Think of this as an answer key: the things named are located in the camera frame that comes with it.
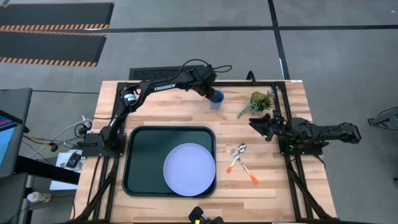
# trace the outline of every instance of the fork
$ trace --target fork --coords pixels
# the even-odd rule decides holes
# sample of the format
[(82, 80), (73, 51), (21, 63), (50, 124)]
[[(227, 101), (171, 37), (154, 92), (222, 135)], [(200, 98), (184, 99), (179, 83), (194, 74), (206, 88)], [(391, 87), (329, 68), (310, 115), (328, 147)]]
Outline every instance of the fork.
[(239, 152), (236, 149), (232, 149), (231, 153), (232, 153), (232, 156), (234, 157), (234, 160), (232, 161), (231, 165), (229, 165), (228, 169), (226, 170), (227, 173), (230, 173), (232, 171), (232, 167), (234, 166), (236, 160), (241, 158), (239, 156)]

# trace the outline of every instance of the orange and black striped mat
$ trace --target orange and black striped mat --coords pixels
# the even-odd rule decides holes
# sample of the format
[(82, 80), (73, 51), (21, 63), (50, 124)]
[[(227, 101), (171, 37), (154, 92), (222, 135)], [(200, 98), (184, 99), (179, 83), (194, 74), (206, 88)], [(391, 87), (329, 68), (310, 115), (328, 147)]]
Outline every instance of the orange and black striped mat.
[(0, 30), (0, 62), (95, 67), (107, 36)]
[(113, 2), (0, 6), (0, 30), (105, 29)]

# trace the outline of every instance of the table leg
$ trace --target table leg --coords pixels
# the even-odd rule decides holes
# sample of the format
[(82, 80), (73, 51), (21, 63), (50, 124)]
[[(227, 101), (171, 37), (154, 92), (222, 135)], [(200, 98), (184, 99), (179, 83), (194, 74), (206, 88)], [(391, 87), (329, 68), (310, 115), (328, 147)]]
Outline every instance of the table leg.
[(23, 156), (17, 157), (15, 173), (25, 172), (30, 175), (40, 176), (69, 184), (78, 184), (80, 174)]

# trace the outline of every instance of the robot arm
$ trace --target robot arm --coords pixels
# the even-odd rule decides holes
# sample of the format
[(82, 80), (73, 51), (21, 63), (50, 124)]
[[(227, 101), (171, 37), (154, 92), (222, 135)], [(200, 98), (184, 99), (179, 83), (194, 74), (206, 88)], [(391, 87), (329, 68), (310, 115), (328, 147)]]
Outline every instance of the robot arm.
[(204, 72), (199, 74), (196, 70), (180, 69), (172, 78), (162, 78), (152, 81), (142, 81), (127, 85), (120, 90), (122, 105), (108, 126), (102, 128), (100, 135), (104, 143), (104, 149), (112, 150), (118, 138), (118, 131), (123, 125), (129, 113), (135, 112), (145, 99), (151, 94), (159, 91), (179, 88), (185, 91), (194, 90), (200, 96), (209, 100), (215, 97), (216, 91), (211, 87), (216, 80), (217, 74), (211, 65), (205, 67)]
[(274, 134), (290, 139), (297, 144), (328, 140), (357, 144), (361, 140), (357, 126), (349, 123), (318, 126), (303, 118), (293, 118), (291, 122), (288, 122), (277, 111), (274, 111), (274, 118), (271, 118), (270, 114), (267, 113), (262, 118), (251, 118), (249, 121), (252, 128), (262, 136), (267, 136), (266, 141), (271, 141)]

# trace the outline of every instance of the hazard tape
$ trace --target hazard tape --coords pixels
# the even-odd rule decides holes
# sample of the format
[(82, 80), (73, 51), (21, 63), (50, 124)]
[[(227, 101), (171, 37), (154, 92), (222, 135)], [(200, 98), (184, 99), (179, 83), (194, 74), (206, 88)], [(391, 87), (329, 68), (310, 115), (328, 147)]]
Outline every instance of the hazard tape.
[(25, 34), (52, 34), (52, 35), (82, 35), (82, 36), (97, 36), (105, 38), (108, 37), (106, 34), (90, 34), (90, 33), (75, 33), (75, 32), (24, 31), (24, 30), (0, 30), (0, 32), (18, 32)]
[(96, 62), (84, 61), (70, 61), (70, 60), (46, 60), (46, 59), (31, 59), (31, 58), (7, 58), (0, 57), (2, 63), (21, 63), (33, 65), (59, 65), (59, 66), (81, 66), (81, 67), (96, 67)]
[(66, 25), (2, 25), (1, 30), (64, 30), (64, 29), (107, 29), (109, 24), (66, 24)]

